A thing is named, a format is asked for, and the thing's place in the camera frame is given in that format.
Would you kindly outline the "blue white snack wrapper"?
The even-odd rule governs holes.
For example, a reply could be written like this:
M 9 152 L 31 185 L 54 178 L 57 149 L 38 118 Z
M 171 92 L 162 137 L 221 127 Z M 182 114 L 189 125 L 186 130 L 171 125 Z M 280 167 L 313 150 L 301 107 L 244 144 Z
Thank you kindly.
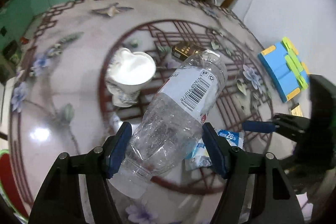
M 240 149 L 244 144 L 244 132 L 233 132 L 228 130 L 219 130 L 217 135 L 226 139 L 230 146 L 237 146 Z M 224 155 L 214 139 L 199 139 L 193 151 L 185 158 L 185 168 L 187 171 L 195 170 L 201 167 L 213 167 L 216 173 L 225 176 L 229 170 L 228 156 Z

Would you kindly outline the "clear plastic water bottle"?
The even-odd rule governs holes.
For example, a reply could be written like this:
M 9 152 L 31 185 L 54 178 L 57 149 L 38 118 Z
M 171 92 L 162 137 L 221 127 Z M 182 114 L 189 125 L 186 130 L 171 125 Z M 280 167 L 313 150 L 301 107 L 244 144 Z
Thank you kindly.
M 119 192 L 140 198 L 153 177 L 173 169 L 193 151 L 227 83 L 225 59 L 219 51 L 196 53 L 157 91 L 130 138 L 119 171 L 110 179 Z

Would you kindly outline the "blue green toy block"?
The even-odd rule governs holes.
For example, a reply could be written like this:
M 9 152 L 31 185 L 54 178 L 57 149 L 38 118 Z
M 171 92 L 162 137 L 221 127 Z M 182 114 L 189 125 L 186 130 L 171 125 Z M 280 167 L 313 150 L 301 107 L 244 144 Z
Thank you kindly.
M 258 58 L 271 77 L 282 102 L 288 102 L 309 87 L 309 70 L 287 37 L 264 49 Z

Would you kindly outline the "patterned tablecloth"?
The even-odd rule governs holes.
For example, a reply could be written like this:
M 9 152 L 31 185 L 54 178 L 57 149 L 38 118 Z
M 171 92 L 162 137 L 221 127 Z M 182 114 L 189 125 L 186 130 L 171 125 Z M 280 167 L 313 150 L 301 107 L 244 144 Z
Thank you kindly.
M 29 68 L 39 53 L 67 35 L 81 32 L 36 79 L 23 75 L 29 87 L 22 111 L 11 117 L 10 153 L 15 182 L 27 211 L 57 155 L 85 153 L 100 145 L 122 121 L 137 127 L 154 94 L 171 75 L 161 49 L 181 41 L 221 49 L 230 48 L 228 86 L 211 110 L 209 121 L 216 128 L 238 130 L 247 118 L 269 119 L 273 113 L 288 113 L 272 89 L 252 109 L 235 85 L 242 68 L 238 57 L 260 71 L 257 54 L 263 46 L 231 11 L 217 8 L 225 39 L 213 35 L 213 18 L 183 0 L 74 0 L 61 1 L 36 12 L 25 33 L 32 36 L 23 67 Z M 137 50 L 153 57 L 157 71 L 142 90 L 138 103 L 116 109 L 105 87 L 104 74 L 116 48 L 138 42 Z

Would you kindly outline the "crumpled paper cup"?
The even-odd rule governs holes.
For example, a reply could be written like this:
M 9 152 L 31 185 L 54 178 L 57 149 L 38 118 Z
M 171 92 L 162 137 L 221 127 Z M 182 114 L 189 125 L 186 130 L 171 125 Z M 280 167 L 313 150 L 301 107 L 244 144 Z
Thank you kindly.
M 108 64 L 104 80 L 112 94 L 112 104 L 117 107 L 130 107 L 154 77 L 156 65 L 153 58 L 145 52 L 131 52 L 119 48 Z

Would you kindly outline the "gold foil packet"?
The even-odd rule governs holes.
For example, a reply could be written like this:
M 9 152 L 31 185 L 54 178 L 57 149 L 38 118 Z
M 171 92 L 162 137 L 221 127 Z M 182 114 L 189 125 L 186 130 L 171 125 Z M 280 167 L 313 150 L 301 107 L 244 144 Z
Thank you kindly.
M 172 55 L 181 61 L 185 61 L 188 57 L 204 51 L 205 48 L 192 42 L 182 41 L 172 47 Z

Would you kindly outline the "red bin with green rim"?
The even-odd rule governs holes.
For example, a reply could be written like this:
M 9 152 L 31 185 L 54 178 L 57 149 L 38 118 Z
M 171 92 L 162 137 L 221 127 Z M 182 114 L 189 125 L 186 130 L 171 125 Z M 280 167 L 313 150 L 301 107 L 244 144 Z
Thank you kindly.
M 21 223 L 28 223 L 29 216 L 15 184 L 8 149 L 1 150 L 1 195 Z

